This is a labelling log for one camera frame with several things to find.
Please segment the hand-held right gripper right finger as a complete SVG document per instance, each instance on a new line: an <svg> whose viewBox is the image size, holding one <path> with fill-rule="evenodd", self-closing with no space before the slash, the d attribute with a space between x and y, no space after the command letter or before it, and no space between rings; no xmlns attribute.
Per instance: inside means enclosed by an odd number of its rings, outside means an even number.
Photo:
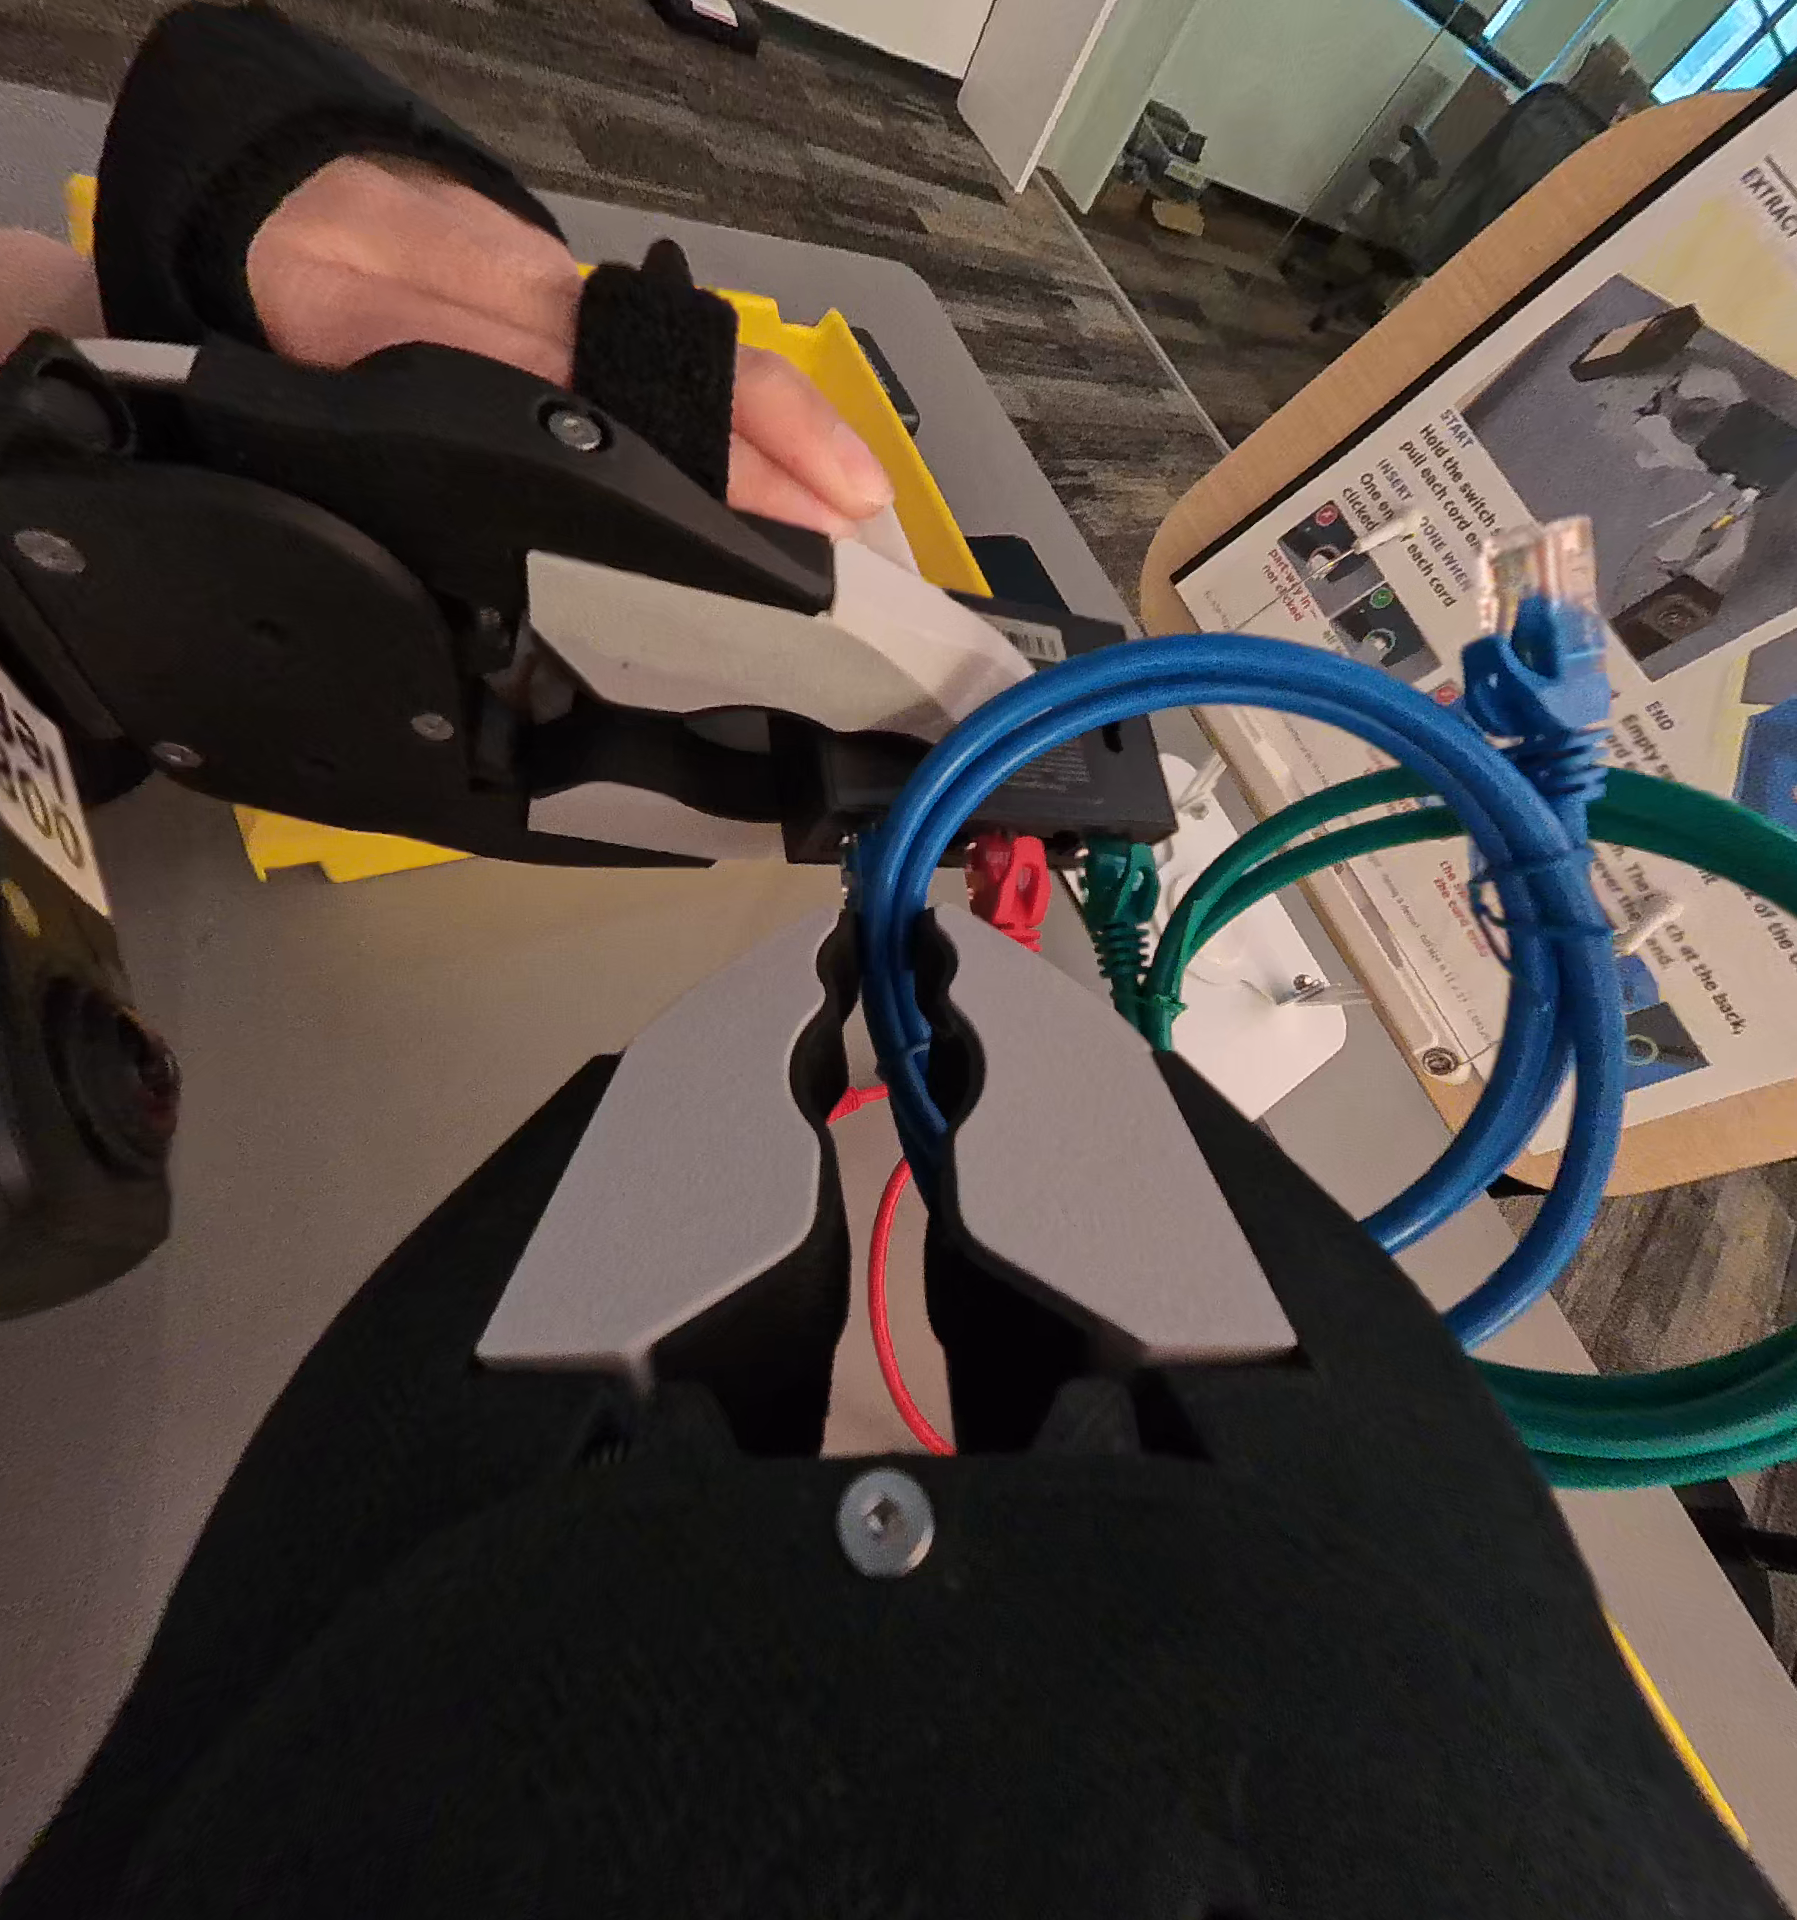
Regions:
<svg viewBox="0 0 1797 1920"><path fill-rule="evenodd" d="M1269 1363L1293 1324L1112 1004L963 907L919 920L953 1245L1112 1363Z"/></svg>

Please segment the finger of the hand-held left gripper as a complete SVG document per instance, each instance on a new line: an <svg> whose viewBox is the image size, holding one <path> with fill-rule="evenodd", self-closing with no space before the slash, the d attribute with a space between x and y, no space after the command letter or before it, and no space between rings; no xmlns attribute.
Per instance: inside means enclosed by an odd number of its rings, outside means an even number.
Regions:
<svg viewBox="0 0 1797 1920"><path fill-rule="evenodd" d="M527 616L618 706L942 739L977 710L977 613L873 548L836 548L833 561L833 603L797 613L538 550Z"/></svg>
<svg viewBox="0 0 1797 1920"><path fill-rule="evenodd" d="M790 864L784 829L719 816L642 786L597 779L535 797L525 857L563 868L683 863Z"/></svg>

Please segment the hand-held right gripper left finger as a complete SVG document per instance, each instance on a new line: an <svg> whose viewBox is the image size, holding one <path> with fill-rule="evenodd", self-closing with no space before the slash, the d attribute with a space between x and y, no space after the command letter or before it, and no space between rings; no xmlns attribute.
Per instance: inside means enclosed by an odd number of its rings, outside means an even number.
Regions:
<svg viewBox="0 0 1797 1920"><path fill-rule="evenodd" d="M853 981L841 911L817 909L646 1024L483 1329L486 1367L646 1385L670 1335L814 1241Z"/></svg>

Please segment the yellow plastic bin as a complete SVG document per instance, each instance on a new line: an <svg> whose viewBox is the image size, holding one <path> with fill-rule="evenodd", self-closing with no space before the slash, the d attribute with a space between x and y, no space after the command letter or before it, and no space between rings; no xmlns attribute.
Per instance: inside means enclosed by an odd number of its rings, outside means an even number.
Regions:
<svg viewBox="0 0 1797 1920"><path fill-rule="evenodd" d="M1643 1659L1640 1657L1640 1654L1637 1654L1635 1647L1631 1646L1631 1639L1625 1635L1625 1630L1621 1629L1618 1620L1616 1620L1611 1612L1606 1612L1606 1627L1608 1627L1608 1630L1611 1630L1613 1644L1615 1644L1615 1647L1616 1647L1616 1651L1618 1651L1622 1665L1627 1666L1627 1670L1629 1670L1629 1675L1631 1675L1631 1681L1634 1681L1637 1693L1641 1695L1643 1704L1647 1705L1650 1714L1654 1715L1654 1725L1658 1727L1658 1731L1663 1733L1664 1740L1668 1743L1668 1748L1671 1748L1671 1749L1675 1752L1675 1755L1679 1758L1679 1764L1682 1766L1688 1778L1689 1778L1692 1784L1702 1792L1704 1804L1709 1807L1709 1812L1717 1815L1717 1820L1722 1824L1722 1828L1740 1843L1740 1847L1741 1847L1745 1854L1750 1854L1750 1837L1747 1837L1747 1833L1745 1833L1745 1828L1744 1828L1740 1815L1735 1814L1735 1810L1733 1810L1731 1804L1726 1802L1726 1794L1719 1788L1719 1784L1717 1784L1717 1781L1715 1781L1709 1767L1704 1764L1704 1759L1702 1759L1698 1748L1693 1745L1692 1736L1689 1736L1688 1731L1679 1725L1679 1719L1677 1719L1677 1715L1672 1714L1672 1710L1668 1707L1668 1704L1667 1704L1664 1695L1660 1693L1660 1690L1655 1686L1654 1676L1650 1675L1647 1666L1643 1665Z"/></svg>
<svg viewBox="0 0 1797 1920"><path fill-rule="evenodd" d="M530 864L530 802L597 779L784 827L766 723L792 716L601 700L530 626L530 553L797 613L833 603L836 548L951 600L985 579L841 317L788 326L668 242L579 277L569 387L434 345L346 370L222 336L74 347L82 408L7 473L7 539L80 555L37 598L110 736L205 797L447 857ZM746 513L712 473L733 359L782 339L886 467L889 534Z"/></svg>

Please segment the black network switch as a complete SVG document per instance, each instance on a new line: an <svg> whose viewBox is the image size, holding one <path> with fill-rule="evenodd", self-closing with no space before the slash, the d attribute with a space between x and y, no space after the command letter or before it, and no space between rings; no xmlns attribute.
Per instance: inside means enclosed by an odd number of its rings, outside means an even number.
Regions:
<svg viewBox="0 0 1797 1920"><path fill-rule="evenodd" d="M957 590L1034 673L1127 643L1114 620L1066 606ZM825 864L882 825L929 743L891 734L825 734L805 718L766 723L769 763L784 806L790 863ZM1110 721L1057 743L1002 781L957 830L1010 830L1074 851L1092 834L1153 845L1174 829L1174 799L1147 716Z"/></svg>

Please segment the person's left hand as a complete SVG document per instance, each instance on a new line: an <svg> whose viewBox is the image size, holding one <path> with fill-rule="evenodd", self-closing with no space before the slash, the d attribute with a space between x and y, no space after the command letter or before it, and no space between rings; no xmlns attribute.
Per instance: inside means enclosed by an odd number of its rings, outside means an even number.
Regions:
<svg viewBox="0 0 1797 1920"><path fill-rule="evenodd" d="M581 277L569 246L415 159L319 167L258 229L245 283L268 347L303 366L434 345L571 383ZM737 509L836 539L889 509L886 467L797 367L741 347L733 401Z"/></svg>

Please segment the instruction sheet on wooden board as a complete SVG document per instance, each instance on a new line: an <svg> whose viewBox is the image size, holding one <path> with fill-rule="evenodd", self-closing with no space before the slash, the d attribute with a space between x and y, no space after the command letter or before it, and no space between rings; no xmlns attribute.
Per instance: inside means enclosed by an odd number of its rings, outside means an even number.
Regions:
<svg viewBox="0 0 1797 1920"><path fill-rule="evenodd" d="M1570 254L1631 202L1663 188L1693 155L1751 115L1768 88L1702 93L1599 133L1423 281L1386 320L1319 372L1166 514L1142 570L1141 620L1152 637L1185 631L1177 574L1255 520L1282 492L1366 433L1406 390L1477 332L1503 322ZM1797 1160L1797 1078L1711 1105L1634 1119L1606 1193L1635 1197Z"/></svg>

